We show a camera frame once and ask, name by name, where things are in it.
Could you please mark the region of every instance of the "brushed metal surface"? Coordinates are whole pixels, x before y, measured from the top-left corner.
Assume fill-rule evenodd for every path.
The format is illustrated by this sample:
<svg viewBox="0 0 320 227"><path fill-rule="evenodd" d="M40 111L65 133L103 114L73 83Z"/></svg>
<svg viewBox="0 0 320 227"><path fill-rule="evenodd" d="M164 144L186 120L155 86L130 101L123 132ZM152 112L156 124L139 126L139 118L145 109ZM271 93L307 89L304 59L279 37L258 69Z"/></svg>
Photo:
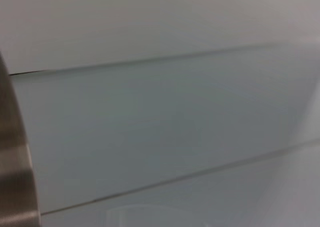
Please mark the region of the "brushed metal surface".
<svg viewBox="0 0 320 227"><path fill-rule="evenodd" d="M39 227L36 186L15 93L0 56L0 227Z"/></svg>

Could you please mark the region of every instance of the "white panel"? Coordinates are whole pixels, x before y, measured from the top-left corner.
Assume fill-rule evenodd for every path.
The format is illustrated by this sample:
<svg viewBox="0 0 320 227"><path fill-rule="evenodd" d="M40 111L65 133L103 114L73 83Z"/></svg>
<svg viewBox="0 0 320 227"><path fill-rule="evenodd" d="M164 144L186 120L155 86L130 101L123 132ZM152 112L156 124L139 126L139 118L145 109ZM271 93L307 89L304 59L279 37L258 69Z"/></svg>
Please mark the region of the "white panel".
<svg viewBox="0 0 320 227"><path fill-rule="evenodd" d="M319 34L319 0L0 0L10 73Z"/></svg>
<svg viewBox="0 0 320 227"><path fill-rule="evenodd" d="M110 226L106 224L107 211L134 205L180 210L210 227L315 227L320 222L319 158L320 146L312 146L258 163L45 215L43 227L107 227ZM145 222L153 218L143 212L141 216ZM184 219L181 218L180 225L174 215L166 221L184 227ZM121 226L171 225L139 226L124 221Z"/></svg>
<svg viewBox="0 0 320 227"><path fill-rule="evenodd" d="M318 44L14 76L42 212L286 148Z"/></svg>

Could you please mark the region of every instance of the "metallic object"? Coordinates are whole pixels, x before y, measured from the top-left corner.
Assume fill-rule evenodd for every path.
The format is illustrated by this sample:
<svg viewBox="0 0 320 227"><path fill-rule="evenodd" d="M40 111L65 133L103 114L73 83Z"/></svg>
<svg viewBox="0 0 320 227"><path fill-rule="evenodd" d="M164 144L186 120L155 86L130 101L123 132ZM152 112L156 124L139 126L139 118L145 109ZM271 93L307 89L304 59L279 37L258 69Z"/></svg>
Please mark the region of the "metallic object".
<svg viewBox="0 0 320 227"><path fill-rule="evenodd" d="M0 227L39 227L36 186L15 93L0 56Z"/></svg>

